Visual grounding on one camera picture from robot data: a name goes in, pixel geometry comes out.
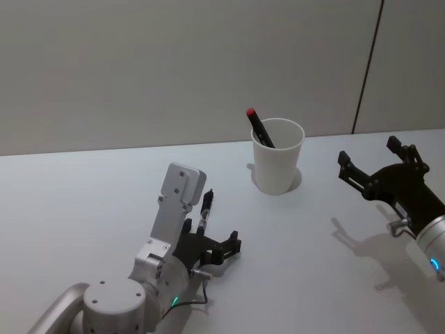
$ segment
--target blue led light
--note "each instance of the blue led light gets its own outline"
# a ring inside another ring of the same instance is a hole
[[[434,269],[436,269],[437,271],[439,271],[439,262],[436,259],[430,258],[430,262],[432,264],[432,266],[434,267]]]

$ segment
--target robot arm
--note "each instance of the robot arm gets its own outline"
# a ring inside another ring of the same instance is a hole
[[[210,275],[195,267],[222,264],[240,252],[238,232],[222,243],[204,236],[205,224],[190,233],[184,219],[199,202],[206,175],[194,168],[170,164],[152,232],[137,254],[129,278],[80,283],[65,291],[28,334],[143,334],[175,306],[193,275],[206,284]],[[207,221],[211,199],[204,197],[202,221]]]
[[[341,151],[339,154],[339,178],[356,188],[366,200],[381,200],[389,204],[400,220],[390,223],[394,237],[401,235],[399,229],[412,235],[430,258],[443,280],[445,274],[445,205],[426,186],[423,176],[430,170],[416,146],[402,146],[395,137],[390,136],[387,147],[402,160],[367,175],[353,165],[350,157]]]

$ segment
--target black marker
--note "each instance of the black marker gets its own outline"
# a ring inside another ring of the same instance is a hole
[[[257,135],[259,142],[268,148],[275,148],[255,109],[249,108],[245,114],[248,116],[250,123],[252,123],[253,132]]]

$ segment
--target table surface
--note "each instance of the table surface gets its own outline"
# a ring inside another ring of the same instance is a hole
[[[396,135],[445,199],[445,130]],[[215,191],[207,234],[238,230],[243,244],[209,305],[175,310],[157,333],[443,333],[445,283],[409,237],[390,237],[389,206],[337,177],[340,150],[367,173],[397,162],[388,136],[308,138],[301,183],[281,196],[252,182],[251,142],[0,157],[0,333],[27,332],[74,283],[127,277],[173,161]]]

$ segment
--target cable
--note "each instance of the cable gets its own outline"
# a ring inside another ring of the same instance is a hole
[[[207,298],[207,282],[208,280],[205,280],[202,282],[202,294],[204,295],[204,301],[184,301],[183,303],[178,303],[173,305],[171,308],[168,309],[168,311],[162,316],[162,319],[164,319],[168,313],[170,313],[171,310],[174,308],[178,308],[179,306],[185,306],[185,305],[205,305],[209,302],[209,299]]]

